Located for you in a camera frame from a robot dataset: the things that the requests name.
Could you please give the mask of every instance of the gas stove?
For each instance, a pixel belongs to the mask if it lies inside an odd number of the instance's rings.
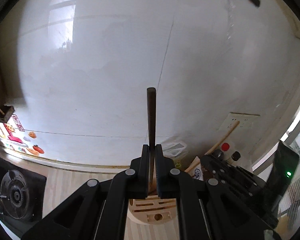
[[[0,158],[0,220],[20,238],[42,219],[46,180]]]

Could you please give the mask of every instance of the stove burner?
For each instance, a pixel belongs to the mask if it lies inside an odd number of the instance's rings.
[[[7,213],[15,219],[24,218],[31,212],[30,192],[20,171],[11,170],[5,174],[0,197]]]

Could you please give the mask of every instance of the power outlet panel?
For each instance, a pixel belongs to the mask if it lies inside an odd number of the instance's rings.
[[[258,114],[229,113],[219,130],[229,130],[236,121],[240,122],[236,129],[249,129],[255,122],[257,122],[258,117],[260,117]]]

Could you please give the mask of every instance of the red circle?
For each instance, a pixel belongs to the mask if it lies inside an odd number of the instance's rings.
[[[228,143],[223,143],[221,145],[221,150],[223,150],[224,152],[226,152],[229,149],[230,149],[230,145]]]

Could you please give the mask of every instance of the round hole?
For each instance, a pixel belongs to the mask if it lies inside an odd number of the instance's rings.
[[[154,215],[154,219],[155,219],[156,221],[159,221],[159,220],[162,219],[162,215],[161,215],[161,214],[155,214],[155,215]]]

